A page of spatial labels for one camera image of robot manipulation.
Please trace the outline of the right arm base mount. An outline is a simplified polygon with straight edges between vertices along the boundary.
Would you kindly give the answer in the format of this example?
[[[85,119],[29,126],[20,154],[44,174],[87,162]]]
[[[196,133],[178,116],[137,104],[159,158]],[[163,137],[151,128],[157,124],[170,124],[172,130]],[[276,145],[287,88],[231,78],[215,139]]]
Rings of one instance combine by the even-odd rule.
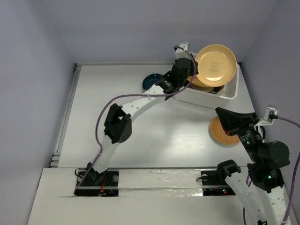
[[[232,160],[221,162],[216,170],[201,171],[197,181],[202,183],[203,196],[235,195],[235,192],[225,182],[226,177],[235,172],[241,172],[240,167]]]

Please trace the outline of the dark blue ceramic dish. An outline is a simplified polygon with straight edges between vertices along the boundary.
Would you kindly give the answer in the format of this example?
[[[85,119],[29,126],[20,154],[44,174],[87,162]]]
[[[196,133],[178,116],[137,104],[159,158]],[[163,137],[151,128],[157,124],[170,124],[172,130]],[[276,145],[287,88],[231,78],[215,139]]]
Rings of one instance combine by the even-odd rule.
[[[150,74],[146,76],[142,82],[142,89],[148,90],[153,84],[163,77],[162,74]]]

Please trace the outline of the beige plate with dark rim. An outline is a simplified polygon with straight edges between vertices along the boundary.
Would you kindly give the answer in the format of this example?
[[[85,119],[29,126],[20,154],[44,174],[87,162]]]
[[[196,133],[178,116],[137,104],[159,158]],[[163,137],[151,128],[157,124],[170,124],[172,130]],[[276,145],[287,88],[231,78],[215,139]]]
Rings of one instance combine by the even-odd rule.
[[[213,90],[210,91],[211,94],[217,94],[218,92],[220,92],[225,86],[219,86],[219,87],[215,87]]]

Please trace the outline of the yellow round plate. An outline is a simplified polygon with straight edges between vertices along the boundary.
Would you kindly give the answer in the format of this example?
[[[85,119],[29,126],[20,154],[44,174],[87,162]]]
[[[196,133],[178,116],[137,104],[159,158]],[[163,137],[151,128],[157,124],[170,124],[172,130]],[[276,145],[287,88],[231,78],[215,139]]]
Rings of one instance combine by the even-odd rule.
[[[237,70],[235,54],[224,45],[208,45],[195,57],[197,78],[206,86],[218,87],[230,82]]]

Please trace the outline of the round woven bamboo basket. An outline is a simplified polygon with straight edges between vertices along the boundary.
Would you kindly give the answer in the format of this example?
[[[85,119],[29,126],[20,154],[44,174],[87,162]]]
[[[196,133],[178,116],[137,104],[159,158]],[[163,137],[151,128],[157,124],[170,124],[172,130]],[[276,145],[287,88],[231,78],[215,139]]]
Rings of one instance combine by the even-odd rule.
[[[210,122],[210,134],[220,144],[223,145],[236,145],[240,142],[237,135],[228,136],[222,128],[219,117],[215,117]]]

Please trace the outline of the rectangular woven bamboo tray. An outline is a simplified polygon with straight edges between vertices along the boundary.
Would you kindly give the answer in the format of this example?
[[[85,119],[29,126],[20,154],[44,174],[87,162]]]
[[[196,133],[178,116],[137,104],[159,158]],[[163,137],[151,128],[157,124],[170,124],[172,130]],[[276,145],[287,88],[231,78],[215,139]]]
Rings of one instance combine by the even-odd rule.
[[[192,80],[190,88],[203,92],[211,92],[214,90],[214,87],[203,84],[197,77]]]

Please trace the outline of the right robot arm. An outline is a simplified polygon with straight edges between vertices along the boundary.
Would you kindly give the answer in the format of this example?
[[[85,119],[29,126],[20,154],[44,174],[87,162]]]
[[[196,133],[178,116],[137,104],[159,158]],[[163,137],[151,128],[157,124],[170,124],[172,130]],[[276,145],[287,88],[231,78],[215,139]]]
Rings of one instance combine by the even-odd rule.
[[[290,206],[284,199],[284,179],[281,168],[290,164],[290,152],[280,141],[264,142],[259,127],[272,125],[278,112],[268,106],[260,119],[255,112],[238,113],[217,107],[221,126],[228,136],[237,135],[252,163],[247,165],[248,174],[255,186],[253,193],[242,182],[241,169],[233,160],[217,165],[216,179],[228,184],[239,198],[254,225],[289,225]]]

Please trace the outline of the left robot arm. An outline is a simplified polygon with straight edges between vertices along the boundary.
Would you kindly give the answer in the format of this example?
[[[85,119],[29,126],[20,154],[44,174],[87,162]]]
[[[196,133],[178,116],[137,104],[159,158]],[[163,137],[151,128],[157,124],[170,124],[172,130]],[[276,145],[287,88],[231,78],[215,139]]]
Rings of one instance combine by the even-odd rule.
[[[196,72],[197,63],[193,56],[189,54],[188,58],[177,59],[172,69],[145,93],[130,94],[133,100],[128,103],[117,105],[115,100],[119,97],[110,100],[104,107],[105,110],[108,110],[108,114],[104,122],[103,140],[97,140],[99,153],[92,162],[88,163],[80,183],[88,180],[93,185],[101,184],[116,149],[131,136],[134,120],[151,107],[185,90],[187,88],[185,82],[188,76],[195,77]]]

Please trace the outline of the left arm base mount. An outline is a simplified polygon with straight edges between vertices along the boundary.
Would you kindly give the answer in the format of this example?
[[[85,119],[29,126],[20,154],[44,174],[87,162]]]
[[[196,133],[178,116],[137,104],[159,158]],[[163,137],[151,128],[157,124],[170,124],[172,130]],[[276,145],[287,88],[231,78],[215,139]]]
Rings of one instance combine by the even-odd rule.
[[[76,187],[84,177],[85,171],[76,169]],[[119,196],[119,171],[105,171],[95,181],[88,175],[78,188],[75,187],[75,196],[84,197],[116,197]]]

